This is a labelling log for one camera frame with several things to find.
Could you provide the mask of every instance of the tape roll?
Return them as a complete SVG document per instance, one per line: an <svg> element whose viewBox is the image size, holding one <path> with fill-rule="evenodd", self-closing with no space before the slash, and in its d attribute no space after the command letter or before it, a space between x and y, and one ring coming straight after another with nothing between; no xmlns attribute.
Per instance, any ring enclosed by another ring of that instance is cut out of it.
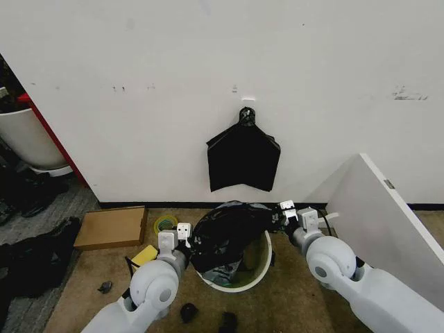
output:
<svg viewBox="0 0 444 333"><path fill-rule="evenodd" d="M173 227L176 227L177 224L178 220L173 215L161 216L154 222L154 232L155 234L159 234L162 230L171 230Z"/></svg>

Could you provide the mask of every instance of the yellow object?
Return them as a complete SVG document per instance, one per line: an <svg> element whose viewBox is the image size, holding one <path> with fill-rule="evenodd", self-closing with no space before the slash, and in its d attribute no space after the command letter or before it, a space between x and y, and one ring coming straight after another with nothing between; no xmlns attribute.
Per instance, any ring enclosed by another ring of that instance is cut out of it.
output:
<svg viewBox="0 0 444 333"><path fill-rule="evenodd" d="M139 252L138 255L136 255L134 258L131 259L131 261L134 264L137 264L139 266L154 260L157 257L157 250L154 246L148 245L145 247L141 252Z"/></svg>
<svg viewBox="0 0 444 333"><path fill-rule="evenodd" d="M173 227L176 227L178 224L178 220L173 215L164 215L155 220L154 222L154 232L155 234L159 234L159 231L162 230L171 230Z"/></svg>

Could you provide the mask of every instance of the white wall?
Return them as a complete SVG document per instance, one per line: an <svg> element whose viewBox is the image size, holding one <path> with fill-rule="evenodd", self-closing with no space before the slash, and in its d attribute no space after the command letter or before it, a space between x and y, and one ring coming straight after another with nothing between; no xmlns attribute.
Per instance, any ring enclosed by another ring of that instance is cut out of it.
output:
<svg viewBox="0 0 444 333"><path fill-rule="evenodd" d="M101 201L327 201L365 151L407 202L444 203L443 31L441 0L0 9L0 52ZM282 147L275 186L211 193L205 142L242 96Z"/></svg>

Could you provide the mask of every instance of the trash can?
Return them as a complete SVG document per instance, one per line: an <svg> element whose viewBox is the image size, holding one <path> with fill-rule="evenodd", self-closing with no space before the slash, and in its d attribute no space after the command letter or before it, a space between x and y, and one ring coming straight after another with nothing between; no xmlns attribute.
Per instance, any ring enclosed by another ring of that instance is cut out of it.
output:
<svg viewBox="0 0 444 333"><path fill-rule="evenodd" d="M244 263L248 269L239 269L230 285L221 286L215 282L206 280L198 272L197 274L209 286L225 293L240 293L253 288L265 276L272 255L271 239L268 231L265 231L259 239L252 241L244 251Z"/></svg>

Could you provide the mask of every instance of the floor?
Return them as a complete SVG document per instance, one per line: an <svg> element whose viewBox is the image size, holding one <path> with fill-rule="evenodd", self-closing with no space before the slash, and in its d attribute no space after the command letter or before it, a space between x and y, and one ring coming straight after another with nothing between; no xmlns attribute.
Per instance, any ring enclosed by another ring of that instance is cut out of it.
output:
<svg viewBox="0 0 444 333"><path fill-rule="evenodd" d="M133 257L148 244L156 244L152 228L157 217L172 214L179 221L195 224L207 211L150 209L143 245L83 252L45 332L80 332L102 307L119 298L130 281L123 257ZM444 212L419 212L418 216L432 232L440 234L437 238L442 241ZM154 322L147 332L217 332L224 311L238 315L238 332L369 332L338 293L317 283L284 234L272 234L271 241L275 266L257 286L244 293L212 289L190 265L181 278L168 320ZM102 295L96 289L105 280L114 285L109 294ZM179 313L187 302L195 304L199 313L185 325Z"/></svg>
<svg viewBox="0 0 444 333"><path fill-rule="evenodd" d="M43 213L30 219L16 216L1 226L0 244L48 232L65 217L81 218L85 212L98 208L89 189L75 179L69 180L69 184L70 190L57 197ZM170 213L180 221L195 223L207 211L151 209L143 246L87 251L82 255L74 253L69 272L60 287L48 290L36 299L13 300L2 332L81 331L100 308L115 301L128 287L129 274L123 256L131 257L147 244L155 244L151 228L158 216ZM416 214L444 246L444 212ZM204 284L190 266L181 281L168 322L158 321L148 332L202 332L202 327L206 327L206 332L217 332L222 311L233 311L239 316L239 332L368 332L353 316L344 299L320 287L313 279L303 258L295 255L295 249L284 235L272 234L272 242L276 264L248 293L227 295L215 291ZM95 290L104 280L114 282L107 295ZM196 320L186 327L178 315L185 302L193 302L199 308ZM316 320L307 320L307 316L314 316Z"/></svg>
<svg viewBox="0 0 444 333"><path fill-rule="evenodd" d="M13 244L27 237L48 232L65 217L82 218L85 212L99 207L97 199L90 189L80 185L75 178L66 181L69 184L69 191L60 194L42 213L27 219L17 214L7 224L0 226L0 244ZM69 273L65 276L65 281L60 287L46 291L39 298L15 298L12 300L8 319L2 332L43 331L75 266L78 254L74 253L68 268Z"/></svg>

